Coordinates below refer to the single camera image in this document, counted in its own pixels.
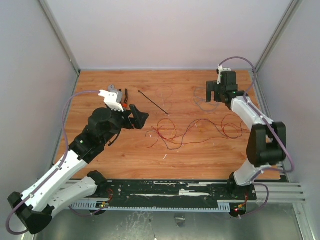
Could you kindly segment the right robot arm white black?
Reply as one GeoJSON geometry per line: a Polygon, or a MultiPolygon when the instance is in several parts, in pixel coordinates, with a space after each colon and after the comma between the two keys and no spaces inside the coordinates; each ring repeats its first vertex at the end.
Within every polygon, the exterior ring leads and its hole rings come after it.
{"type": "Polygon", "coordinates": [[[265,170],[273,168],[286,158],[286,126],[264,115],[243,90],[238,89],[237,75],[229,68],[217,69],[217,80],[207,81],[206,101],[223,103],[237,114],[250,131],[246,160],[227,181],[230,198],[239,199],[249,192],[254,180],[265,170]]]}

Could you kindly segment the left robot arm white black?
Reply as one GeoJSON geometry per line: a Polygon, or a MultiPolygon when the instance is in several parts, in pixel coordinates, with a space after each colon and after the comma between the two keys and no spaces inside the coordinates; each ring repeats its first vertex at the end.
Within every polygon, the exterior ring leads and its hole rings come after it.
{"type": "Polygon", "coordinates": [[[66,147],[62,158],[36,183],[22,193],[8,197],[13,214],[32,235],[43,231],[64,208],[78,199],[95,195],[103,197],[108,190],[105,178],[92,171],[80,183],[61,190],[74,174],[91,163],[106,146],[111,146],[123,129],[141,130],[149,114],[139,111],[134,104],[128,110],[116,111],[100,107],[93,111],[81,134],[66,147]]]}

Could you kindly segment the black zip tie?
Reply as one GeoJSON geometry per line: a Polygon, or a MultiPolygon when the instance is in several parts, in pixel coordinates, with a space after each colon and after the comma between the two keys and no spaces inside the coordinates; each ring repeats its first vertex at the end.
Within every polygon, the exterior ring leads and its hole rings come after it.
{"type": "Polygon", "coordinates": [[[142,94],[147,100],[149,100],[152,104],[154,104],[158,109],[160,109],[162,112],[164,112],[167,116],[169,115],[169,113],[167,111],[165,111],[163,108],[161,108],[157,103],[155,103],[153,100],[151,100],[142,91],[138,90],[138,93],[142,94]]]}

